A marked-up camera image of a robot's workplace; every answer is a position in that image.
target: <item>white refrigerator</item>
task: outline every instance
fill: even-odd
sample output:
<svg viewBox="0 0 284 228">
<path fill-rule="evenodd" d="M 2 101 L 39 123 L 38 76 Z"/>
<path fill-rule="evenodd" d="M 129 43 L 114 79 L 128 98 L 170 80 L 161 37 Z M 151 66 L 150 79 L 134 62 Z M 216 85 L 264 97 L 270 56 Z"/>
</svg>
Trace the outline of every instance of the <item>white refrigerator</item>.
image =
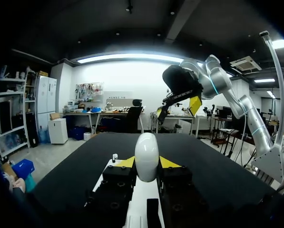
<svg viewBox="0 0 284 228">
<path fill-rule="evenodd" d="M 40 143 L 50 143 L 48 121 L 55 112 L 57 79 L 39 77 L 37 88 L 37 129 Z"/>
</svg>

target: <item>fluorescent light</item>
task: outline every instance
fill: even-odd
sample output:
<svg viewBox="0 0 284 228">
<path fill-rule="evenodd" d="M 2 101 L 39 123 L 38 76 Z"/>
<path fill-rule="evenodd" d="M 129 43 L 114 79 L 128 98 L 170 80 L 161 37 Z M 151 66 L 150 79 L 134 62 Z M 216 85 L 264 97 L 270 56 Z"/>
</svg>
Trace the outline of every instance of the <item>fluorescent light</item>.
<svg viewBox="0 0 284 228">
<path fill-rule="evenodd" d="M 256 82 L 256 83 L 261 83 L 261 82 L 275 82 L 275 79 L 273 79 L 273 78 L 258 79 L 258 80 L 254 80 L 254 82 Z"/>
<path fill-rule="evenodd" d="M 284 48 L 284 39 L 272 41 L 272 44 L 274 49 Z"/>
<path fill-rule="evenodd" d="M 271 91 L 267 91 L 267 93 L 271 96 L 271 98 L 276 99 L 275 95 Z"/>
<path fill-rule="evenodd" d="M 104 55 L 104 56 L 84 58 L 84 59 L 78 60 L 78 62 L 88 63 L 88 62 L 108 60 L 108 59 L 118 59 L 118 58 L 147 58 L 147 59 L 163 60 L 163 61 L 176 62 L 176 63 L 181 63 L 183 61 L 182 58 L 162 56 L 162 55 L 153 55 L 153 54 L 113 54 L 113 55 Z"/>
</svg>

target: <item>ceiling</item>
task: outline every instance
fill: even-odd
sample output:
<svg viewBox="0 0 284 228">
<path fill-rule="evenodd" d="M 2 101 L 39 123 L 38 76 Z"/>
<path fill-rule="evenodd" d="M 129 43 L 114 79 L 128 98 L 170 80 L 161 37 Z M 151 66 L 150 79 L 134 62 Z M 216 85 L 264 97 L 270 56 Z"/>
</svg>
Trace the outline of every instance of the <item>ceiling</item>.
<svg viewBox="0 0 284 228">
<path fill-rule="evenodd" d="M 19 23 L 12 48 L 56 63 L 111 51 L 148 50 L 205 60 L 210 54 L 234 79 L 251 88 L 255 78 L 275 78 L 272 57 L 259 37 L 283 38 L 246 0 L 36 0 Z M 132 4 L 132 13 L 126 8 Z M 284 72 L 284 48 L 276 50 Z M 251 56 L 263 69 L 239 75 L 230 61 Z"/>
<path fill-rule="evenodd" d="M 275 95 L 275 97 L 277 99 L 280 98 L 280 92 L 279 92 L 279 88 L 274 88 L 273 90 L 271 88 L 266 88 L 266 89 L 256 89 L 253 90 L 253 93 L 255 93 L 256 95 L 260 96 L 260 97 L 267 97 L 267 98 L 271 98 L 271 96 L 267 93 L 267 91 L 272 91 L 273 94 Z"/>
</svg>

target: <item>workbench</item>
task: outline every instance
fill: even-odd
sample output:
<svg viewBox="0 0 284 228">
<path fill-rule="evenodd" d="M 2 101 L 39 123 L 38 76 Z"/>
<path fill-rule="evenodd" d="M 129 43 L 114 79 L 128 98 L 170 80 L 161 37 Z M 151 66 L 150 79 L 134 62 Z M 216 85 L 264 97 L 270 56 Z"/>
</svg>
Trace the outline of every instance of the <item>workbench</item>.
<svg viewBox="0 0 284 228">
<path fill-rule="evenodd" d="M 151 114 L 154 119 L 156 120 L 156 133 L 158 133 L 158 129 L 159 129 L 159 121 L 157 119 L 157 112 L 153 112 Z M 189 122 L 191 125 L 190 125 L 190 131 L 189 131 L 189 134 L 192 135 L 193 133 L 193 126 L 194 126 L 194 117 L 192 115 L 186 115 L 186 114 L 168 114 L 166 117 L 165 117 L 165 120 L 184 120 L 184 121 L 187 121 Z"/>
<path fill-rule="evenodd" d="M 101 116 L 126 116 L 128 114 L 128 112 L 121 112 L 121 113 L 114 113 L 112 111 L 106 111 L 106 112 L 100 112 L 100 113 L 97 113 L 98 114 L 98 117 L 96 119 L 96 124 L 95 124 L 95 129 L 97 129 L 98 127 L 98 123 L 99 123 L 99 120 L 101 118 Z M 144 113 L 141 113 L 140 116 L 138 117 L 139 119 L 139 122 L 140 122 L 140 125 L 141 125 L 141 131 L 142 133 L 144 133 L 144 127 L 143 127 L 143 122 L 142 122 L 142 118 L 141 118 L 141 115 L 144 114 Z"/>
<path fill-rule="evenodd" d="M 97 116 L 96 123 L 95 123 L 95 129 L 97 129 L 99 120 L 102 116 L 126 116 L 128 112 L 114 113 L 112 111 L 107 111 L 107 112 L 98 112 L 98 113 L 87 112 L 87 113 L 62 113 L 62 114 L 63 115 L 73 115 L 73 116 L 87 116 L 89 118 L 90 128 L 92 128 L 92 116 L 91 115 L 97 114 L 98 116 Z M 142 133 L 144 133 L 144 127 L 143 127 L 141 114 L 138 119 L 141 125 Z"/>
<path fill-rule="evenodd" d="M 35 186 L 30 193 L 33 203 L 49 214 L 83 208 L 86 190 L 94 188 L 112 154 L 117 153 L 122 160 L 134 156 L 139 136 L 101 133 L 91 138 Z M 192 172 L 193 184 L 210 211 L 226 205 L 238 209 L 259 203 L 265 194 L 274 192 L 252 173 L 194 137 L 181 133 L 155 136 L 161 156 Z"/>
<path fill-rule="evenodd" d="M 89 119 L 89 124 L 90 124 L 90 129 L 92 129 L 92 112 L 87 112 L 87 113 L 62 113 L 63 115 L 73 115 L 73 116 L 87 116 Z"/>
<path fill-rule="evenodd" d="M 225 139 L 218 137 L 218 133 L 220 132 L 219 128 L 224 128 L 224 123 L 231 122 L 232 119 L 225 119 L 225 118 L 220 118 L 220 117 L 212 117 L 212 119 L 215 121 L 215 123 L 213 127 L 213 135 L 212 135 L 211 143 L 214 145 L 218 145 L 219 147 L 219 144 L 226 143 Z"/>
</svg>

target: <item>metal shelving unit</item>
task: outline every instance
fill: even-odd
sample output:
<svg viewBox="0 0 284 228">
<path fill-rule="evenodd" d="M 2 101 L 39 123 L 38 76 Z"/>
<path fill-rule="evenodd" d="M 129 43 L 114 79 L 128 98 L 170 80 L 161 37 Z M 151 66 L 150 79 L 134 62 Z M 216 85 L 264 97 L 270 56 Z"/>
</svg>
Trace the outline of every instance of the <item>metal shelving unit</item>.
<svg viewBox="0 0 284 228">
<path fill-rule="evenodd" d="M 9 98 L 11 97 L 10 101 L 13 100 L 13 98 L 16 98 L 17 96 L 22 97 L 21 102 L 22 102 L 22 115 L 23 115 L 23 126 L 19 126 L 19 127 L 15 127 L 13 129 L 11 129 L 10 131 L 4 132 L 4 133 L 0 133 L 0 140 L 2 137 L 7 136 L 8 134 L 14 133 L 16 131 L 22 130 L 24 129 L 24 134 L 26 137 L 26 142 L 21 143 L 20 145 L 17 145 L 7 151 L 1 151 L 0 148 L 0 155 L 1 157 L 5 157 L 7 155 L 9 155 L 10 153 L 18 150 L 19 148 L 22 148 L 23 146 L 28 146 L 29 145 L 29 138 L 28 138 L 28 132 L 27 132 L 27 128 L 26 128 L 26 122 L 25 122 L 25 85 L 26 85 L 26 81 L 27 81 L 27 74 L 25 76 L 25 79 L 19 79 L 19 78 L 0 78 L 0 83 L 11 83 L 11 84 L 21 84 L 23 86 L 23 91 L 16 91 L 16 92 L 0 92 L 0 99 L 4 99 L 4 97 Z"/>
<path fill-rule="evenodd" d="M 24 88 L 23 91 L 25 91 L 25 94 L 27 95 L 28 92 L 29 94 L 33 95 L 34 100 L 26 100 L 26 96 L 23 96 L 23 122 L 24 122 L 24 126 L 25 126 L 25 131 L 26 133 L 26 137 L 28 140 L 28 146 L 30 147 L 30 143 L 29 143 L 29 134 L 28 134 L 28 130 L 27 130 L 27 113 L 34 113 L 35 116 L 35 123 L 37 123 L 36 120 L 36 100 L 35 100 L 35 93 L 36 93 L 36 85 L 37 85 L 37 78 L 38 78 L 38 74 L 35 75 L 35 77 L 31 76 L 29 74 L 29 72 L 26 73 L 26 77 L 25 77 L 25 84 L 24 84 Z"/>
<path fill-rule="evenodd" d="M 22 95 L 23 92 L 1 92 L 0 96 Z"/>
<path fill-rule="evenodd" d="M 12 132 L 18 131 L 18 130 L 23 129 L 23 128 L 24 128 L 24 126 L 16 127 L 16 128 L 14 128 L 14 129 L 12 129 L 12 130 L 10 130 L 10 131 L 8 131 L 8 132 L 5 132 L 5 133 L 0 134 L 0 137 L 3 137 L 3 136 L 5 136 L 5 135 L 7 135 L 7 134 L 10 134 L 10 133 L 12 133 Z"/>
<path fill-rule="evenodd" d="M 25 82 L 25 79 L 18 79 L 18 78 L 0 78 L 2 82 Z"/>
</svg>

